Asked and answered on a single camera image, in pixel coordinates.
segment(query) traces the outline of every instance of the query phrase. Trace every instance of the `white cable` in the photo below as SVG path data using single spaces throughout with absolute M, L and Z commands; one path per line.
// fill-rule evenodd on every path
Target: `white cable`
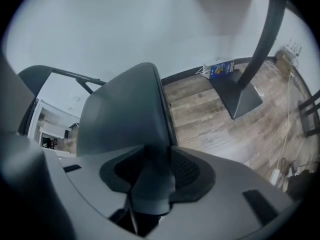
M 290 79 L 291 79 L 291 70 L 290 70 L 290 73 L 289 73 L 289 80 L 288 80 L 288 118 L 287 118 L 287 121 L 286 121 L 286 133 L 285 133 L 285 139 L 284 139 L 282 151 L 281 151 L 281 154 L 280 154 L 280 156 L 279 156 L 278 163 L 276 164 L 276 168 L 277 168 L 277 169 L 278 169 L 278 167 L 279 167 L 280 159 L 281 159 L 281 157 L 282 157 L 282 155 L 283 155 L 283 153 L 284 153 L 285 146 L 286 146 L 286 142 L 287 142 L 287 137 L 288 137 L 289 116 L 290 116 Z
M 280 74 L 285 76 L 285 77 L 288 77 L 290 75 L 290 73 L 289 74 L 283 74 L 281 72 L 281 70 L 279 68 L 277 68 L 277 66 L 273 62 L 271 62 L 271 61 L 267 61 L 267 62 L 264 61 L 263 63 L 266 64 L 268 67 L 270 67 L 272 69 L 272 71 L 275 72 L 276 74 L 277 74 L 277 70 L 278 70 L 280 72 Z
M 136 221 L 136 218 L 135 218 L 135 213 L 132 210 L 131 204 L 129 205 L 129 212 L 130 212 L 130 217 L 131 217 L 131 222 L 132 222 L 132 225 L 133 225 L 134 232 L 135 232 L 136 235 L 138 235 L 138 225 L 137 225 L 137 221 Z
M 318 162 L 316 162 L 316 161 L 311 161 L 306 164 L 300 165 L 298 168 L 305 167 L 305 166 L 313 166 L 313 165 L 316 165 L 317 163 Z
M 74 114 L 71 114 L 71 115 L 73 116 L 73 119 L 74 119 L 74 122 L 75 122 L 76 126 L 78 126 L 78 128 L 79 128 L 79 125 L 77 124 L 77 121 L 76 121 L 76 118 L 75 118 Z
M 204 67 L 200 68 L 200 69 L 197 71 L 197 73 L 195 73 L 195 75 L 196 75 L 196 74 L 201 74 L 202 72 L 200 72 L 200 70 L 203 71 L 203 69 L 204 69 Z

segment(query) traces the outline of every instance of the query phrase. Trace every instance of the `chair leg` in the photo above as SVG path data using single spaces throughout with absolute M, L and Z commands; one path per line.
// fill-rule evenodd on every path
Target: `chair leg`
M 318 90 L 315 95 L 313 95 L 310 99 L 306 100 L 304 103 L 299 105 L 299 109 L 303 110 L 309 105 L 311 105 L 313 102 L 315 102 L 318 98 L 320 98 L 320 90 Z
M 316 112 L 318 109 L 320 109 L 320 103 L 318 103 L 317 105 L 315 105 L 314 107 L 310 108 L 309 110 L 307 110 L 304 115 L 308 116 L 313 112 Z
M 316 135 L 316 134 L 319 134 L 319 133 L 320 133 L 320 127 L 319 128 L 315 128 L 313 130 L 309 130 L 305 134 L 306 134 L 307 137 L 310 137 L 312 135 Z

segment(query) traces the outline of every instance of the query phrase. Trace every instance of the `black table pedestal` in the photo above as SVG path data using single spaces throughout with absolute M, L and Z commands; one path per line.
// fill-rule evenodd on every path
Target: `black table pedestal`
M 232 119 L 236 119 L 262 104 L 259 94 L 251 83 L 244 88 L 239 86 L 237 82 L 241 75 L 241 71 L 235 69 L 226 77 L 209 79 Z

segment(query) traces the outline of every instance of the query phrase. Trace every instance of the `wooden floor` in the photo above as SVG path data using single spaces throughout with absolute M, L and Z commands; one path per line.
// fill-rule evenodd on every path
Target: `wooden floor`
M 238 64 L 243 71 L 247 64 Z M 251 83 L 262 105 L 232 120 L 217 92 L 202 75 L 165 85 L 174 128 L 181 147 L 243 163 L 269 180 L 285 141 L 288 118 L 288 79 L 266 64 Z M 309 98 L 298 76 L 290 80 L 290 116 L 282 157 L 301 166 L 318 157 L 319 139 L 305 138 L 298 101 Z
M 71 154 L 76 154 L 77 138 L 78 138 L 78 127 L 75 126 L 72 128 L 72 131 L 69 131 L 68 138 L 58 139 L 57 145 L 54 147 L 54 149 L 70 152 Z

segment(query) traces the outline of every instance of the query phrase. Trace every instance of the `white wall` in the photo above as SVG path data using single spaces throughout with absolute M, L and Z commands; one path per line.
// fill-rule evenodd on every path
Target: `white wall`
M 60 126 L 67 130 L 70 126 L 79 122 L 79 119 L 75 116 L 71 116 L 64 112 L 60 112 L 59 114 L 54 113 L 57 109 L 52 109 L 51 111 L 43 108 L 41 113 L 44 114 L 44 120 L 49 122 L 50 124 Z
M 43 126 L 40 127 L 40 132 L 48 134 L 54 137 L 63 139 L 65 137 L 66 129 L 48 122 L 43 122 Z
M 152 62 L 164 78 L 216 57 L 251 57 L 268 2 L 26 0 L 9 26 L 4 49 L 17 73 L 46 65 L 107 82 L 138 63 Z M 314 93 L 320 89 L 318 48 L 304 23 L 286 10 L 269 55 L 290 39 L 302 46 L 299 70 Z M 73 79 L 60 75 L 51 75 L 40 92 L 47 103 L 78 117 L 87 97 Z

